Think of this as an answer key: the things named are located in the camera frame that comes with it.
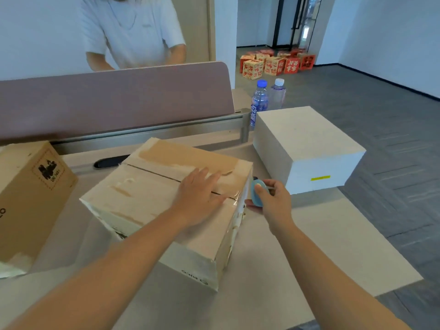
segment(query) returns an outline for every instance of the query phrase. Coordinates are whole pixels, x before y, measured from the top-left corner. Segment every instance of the white desk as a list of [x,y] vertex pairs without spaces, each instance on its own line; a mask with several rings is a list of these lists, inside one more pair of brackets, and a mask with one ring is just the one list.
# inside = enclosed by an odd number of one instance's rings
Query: white desk
[[[228,131],[175,141],[198,146],[238,137]],[[78,198],[109,172],[93,171],[93,162],[129,154],[136,147],[65,156],[80,183],[36,262],[37,273],[0,281],[0,328],[114,243]],[[268,177],[251,143],[219,152],[253,161],[254,175]],[[297,225],[371,294],[377,296],[422,279],[338,189],[296,195],[292,201]],[[46,271],[58,266],[65,267]],[[247,212],[217,294],[157,264],[115,329],[284,330],[312,319],[265,219]]]

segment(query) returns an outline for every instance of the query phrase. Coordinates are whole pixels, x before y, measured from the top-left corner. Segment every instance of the yellow label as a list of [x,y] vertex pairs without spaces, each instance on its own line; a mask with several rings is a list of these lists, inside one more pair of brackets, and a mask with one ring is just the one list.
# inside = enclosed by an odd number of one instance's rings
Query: yellow label
[[311,180],[313,181],[313,180],[320,180],[320,179],[327,179],[327,178],[330,178],[330,176],[315,177],[315,178],[312,178]]

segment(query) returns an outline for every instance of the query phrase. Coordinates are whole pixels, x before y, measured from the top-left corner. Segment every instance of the hand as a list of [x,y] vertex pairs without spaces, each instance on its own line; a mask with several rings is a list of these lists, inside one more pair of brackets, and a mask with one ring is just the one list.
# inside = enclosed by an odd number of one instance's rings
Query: hand
[[176,199],[170,208],[170,211],[184,220],[186,227],[201,223],[227,198],[225,195],[212,193],[221,172],[206,178],[208,171],[208,168],[201,171],[196,168],[186,176],[180,183]]
[[292,204],[289,191],[286,190],[283,183],[273,179],[263,179],[268,187],[273,187],[268,193],[260,185],[255,185],[255,192],[263,203],[263,208],[257,207],[252,200],[246,199],[246,205],[253,211],[262,213],[269,223],[269,228],[274,234],[278,229],[283,229],[287,224],[293,224],[292,220]]

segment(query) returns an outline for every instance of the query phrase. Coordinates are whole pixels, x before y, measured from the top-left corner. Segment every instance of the person's right hand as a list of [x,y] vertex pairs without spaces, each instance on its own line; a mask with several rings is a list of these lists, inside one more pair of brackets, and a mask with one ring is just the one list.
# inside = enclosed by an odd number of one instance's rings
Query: person's right hand
[[269,228],[274,234],[279,228],[283,229],[285,225],[292,224],[292,204],[289,191],[286,190],[283,183],[274,179],[263,179],[268,187],[273,187],[273,195],[269,194],[264,188],[256,184],[255,192],[263,203],[263,208],[257,207],[252,200],[246,199],[246,205],[256,212],[261,212],[269,223]]

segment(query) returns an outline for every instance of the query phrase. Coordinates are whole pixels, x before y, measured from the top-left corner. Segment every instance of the water bottle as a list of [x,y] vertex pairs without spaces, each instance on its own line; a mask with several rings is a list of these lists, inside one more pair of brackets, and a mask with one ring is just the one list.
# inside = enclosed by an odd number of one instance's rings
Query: water bottle
[[281,109],[285,97],[286,88],[284,87],[284,79],[276,79],[275,84],[269,91],[269,110]]
[[250,106],[250,126],[255,127],[256,113],[266,111],[268,105],[267,99],[267,81],[258,80],[256,83],[256,91],[252,97],[252,105]]

